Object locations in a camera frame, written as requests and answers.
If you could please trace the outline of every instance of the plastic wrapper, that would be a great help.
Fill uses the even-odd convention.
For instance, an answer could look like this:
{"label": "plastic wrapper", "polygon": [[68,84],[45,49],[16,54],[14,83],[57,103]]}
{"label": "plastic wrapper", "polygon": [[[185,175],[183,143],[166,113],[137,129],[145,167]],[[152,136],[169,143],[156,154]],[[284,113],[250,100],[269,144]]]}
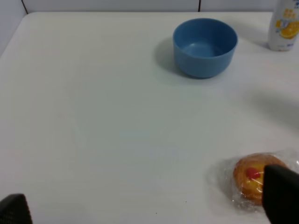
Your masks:
{"label": "plastic wrapper", "polygon": [[298,153],[283,150],[275,153],[256,153],[233,158],[222,173],[224,184],[230,188],[233,203],[242,209],[263,211],[263,175],[266,165],[278,164],[299,173]]}

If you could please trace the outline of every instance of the black object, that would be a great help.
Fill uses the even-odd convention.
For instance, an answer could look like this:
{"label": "black object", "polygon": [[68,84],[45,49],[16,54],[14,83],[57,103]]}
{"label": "black object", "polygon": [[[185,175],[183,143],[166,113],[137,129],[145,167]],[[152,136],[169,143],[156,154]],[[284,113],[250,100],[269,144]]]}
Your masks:
{"label": "black object", "polygon": [[24,195],[9,195],[0,202],[0,224],[33,224]]}
{"label": "black object", "polygon": [[279,165],[266,166],[263,207],[272,224],[298,224],[299,175]]}

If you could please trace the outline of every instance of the white bottle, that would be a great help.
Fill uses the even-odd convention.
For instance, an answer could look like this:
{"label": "white bottle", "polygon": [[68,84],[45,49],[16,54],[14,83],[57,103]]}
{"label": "white bottle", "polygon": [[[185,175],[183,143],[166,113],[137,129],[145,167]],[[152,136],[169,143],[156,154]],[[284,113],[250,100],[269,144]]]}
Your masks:
{"label": "white bottle", "polygon": [[299,33],[299,0],[278,0],[270,23],[271,50],[290,50]]}

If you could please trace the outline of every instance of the cookie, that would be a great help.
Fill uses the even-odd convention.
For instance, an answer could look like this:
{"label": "cookie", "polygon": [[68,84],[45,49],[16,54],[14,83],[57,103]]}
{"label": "cookie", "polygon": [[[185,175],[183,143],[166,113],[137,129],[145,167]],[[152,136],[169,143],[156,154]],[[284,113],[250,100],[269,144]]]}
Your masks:
{"label": "cookie", "polygon": [[240,159],[234,169],[234,180],[244,198],[262,205],[263,175],[266,165],[287,166],[269,154],[252,154]]}

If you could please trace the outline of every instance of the blue bowl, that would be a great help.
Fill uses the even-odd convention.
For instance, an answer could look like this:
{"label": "blue bowl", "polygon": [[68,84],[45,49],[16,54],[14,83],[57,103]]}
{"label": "blue bowl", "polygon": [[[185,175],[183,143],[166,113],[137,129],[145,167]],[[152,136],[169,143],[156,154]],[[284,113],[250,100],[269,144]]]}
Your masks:
{"label": "blue bowl", "polygon": [[238,43],[236,32],[214,19],[194,19],[173,33],[174,59],[187,75],[211,78],[230,64]]}

